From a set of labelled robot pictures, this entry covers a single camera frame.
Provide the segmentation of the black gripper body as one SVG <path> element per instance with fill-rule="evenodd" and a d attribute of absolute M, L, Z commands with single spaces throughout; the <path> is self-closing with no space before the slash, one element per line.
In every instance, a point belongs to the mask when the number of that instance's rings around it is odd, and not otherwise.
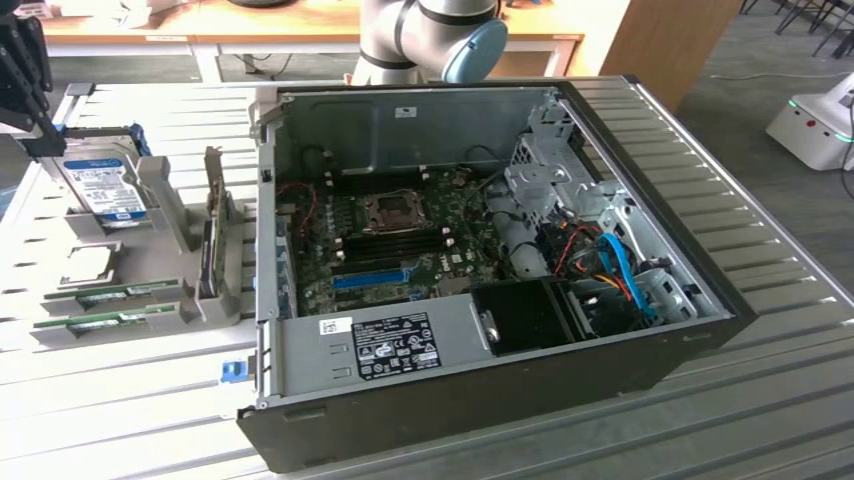
<path fill-rule="evenodd" d="M 1 34 L 13 32 L 41 33 L 40 1 L 1 0 Z"/>

